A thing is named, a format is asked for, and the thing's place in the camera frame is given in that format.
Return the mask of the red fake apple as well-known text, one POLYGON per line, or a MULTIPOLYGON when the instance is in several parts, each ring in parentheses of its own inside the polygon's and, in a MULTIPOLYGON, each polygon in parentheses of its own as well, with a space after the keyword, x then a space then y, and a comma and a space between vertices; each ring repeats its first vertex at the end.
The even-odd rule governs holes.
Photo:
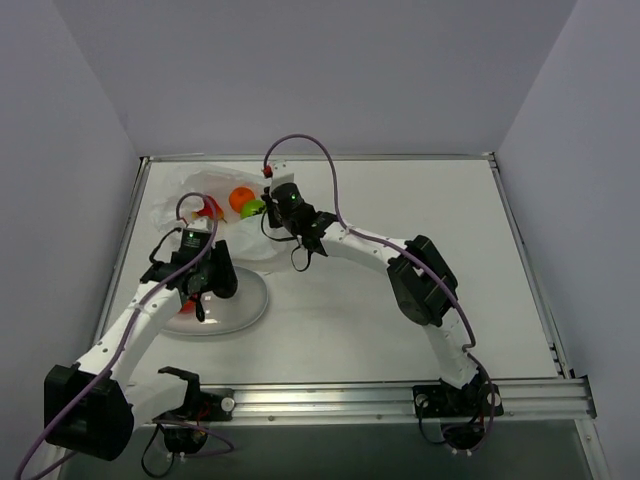
POLYGON ((193 300, 188 300, 180 309, 179 313, 183 315, 189 315, 189 314, 193 314, 195 310, 196 310, 196 303, 193 300))

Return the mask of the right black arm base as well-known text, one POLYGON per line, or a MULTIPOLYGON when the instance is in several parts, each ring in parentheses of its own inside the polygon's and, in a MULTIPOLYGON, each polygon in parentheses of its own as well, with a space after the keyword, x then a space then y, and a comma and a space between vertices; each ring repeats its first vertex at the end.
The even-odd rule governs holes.
POLYGON ((495 419, 504 415, 499 388, 487 382, 461 390, 445 383, 415 385, 412 394, 421 437, 432 446, 449 447, 453 454, 478 450, 495 419), (438 439, 427 434, 426 420, 442 421, 438 439))

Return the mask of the white plastic bag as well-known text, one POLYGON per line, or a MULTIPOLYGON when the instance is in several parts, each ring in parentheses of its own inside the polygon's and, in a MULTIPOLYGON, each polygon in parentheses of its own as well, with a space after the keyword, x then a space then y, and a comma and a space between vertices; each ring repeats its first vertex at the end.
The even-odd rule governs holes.
POLYGON ((173 167, 160 183, 159 191, 151 196, 150 219, 154 227, 164 233, 170 228, 198 217, 207 206, 199 197, 190 197, 181 205, 181 218, 176 218, 179 198, 188 192, 206 194, 215 200, 222 217, 216 238, 225 240, 231 257, 240 261, 267 261, 286 250, 286 246, 267 238, 273 233, 260 212, 244 218, 230 203, 232 192, 246 188, 258 195, 266 181, 252 173, 223 166, 173 167))

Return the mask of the green fake fruit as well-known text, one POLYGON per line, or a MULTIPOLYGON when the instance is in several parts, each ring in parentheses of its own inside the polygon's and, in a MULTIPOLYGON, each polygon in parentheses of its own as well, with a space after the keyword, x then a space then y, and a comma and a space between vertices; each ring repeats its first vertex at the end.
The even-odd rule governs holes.
POLYGON ((240 217, 242 219, 250 218, 256 215, 261 215, 266 208, 266 204, 261 199, 252 199, 247 201, 240 211, 240 217))

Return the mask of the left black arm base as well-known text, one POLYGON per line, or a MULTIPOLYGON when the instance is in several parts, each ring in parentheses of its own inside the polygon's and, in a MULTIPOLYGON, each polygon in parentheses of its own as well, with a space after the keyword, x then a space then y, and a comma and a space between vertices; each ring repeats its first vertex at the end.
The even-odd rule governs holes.
POLYGON ((233 452, 234 444, 210 433, 210 424, 231 421, 235 405, 235 392, 230 388, 191 395, 183 406, 156 418, 164 446, 172 454, 193 458, 233 452))

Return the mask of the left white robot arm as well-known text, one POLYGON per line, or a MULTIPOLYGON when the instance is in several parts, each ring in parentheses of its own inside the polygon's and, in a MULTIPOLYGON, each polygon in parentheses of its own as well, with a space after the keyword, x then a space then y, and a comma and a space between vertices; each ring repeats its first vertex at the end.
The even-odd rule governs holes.
POLYGON ((132 300, 100 340, 72 366, 54 366, 44 382, 47 443, 116 459, 133 432, 154 420, 194 418, 212 397, 198 374, 162 367, 138 386, 130 378, 166 324, 205 294, 233 297, 237 276, 225 241, 209 222, 181 231, 167 262, 152 261, 132 300))

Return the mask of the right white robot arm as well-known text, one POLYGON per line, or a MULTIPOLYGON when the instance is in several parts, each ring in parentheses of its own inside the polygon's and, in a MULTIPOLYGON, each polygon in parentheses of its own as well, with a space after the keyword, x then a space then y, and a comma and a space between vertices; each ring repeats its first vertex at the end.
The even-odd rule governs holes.
POLYGON ((457 279, 429 238, 396 240, 359 231, 334 213, 316 210, 293 182, 265 188, 262 199, 269 225, 286 229, 308 256, 341 258, 385 275, 401 313, 427 335, 447 406, 464 413, 479 402, 487 373, 471 354, 476 338, 458 301, 457 279))

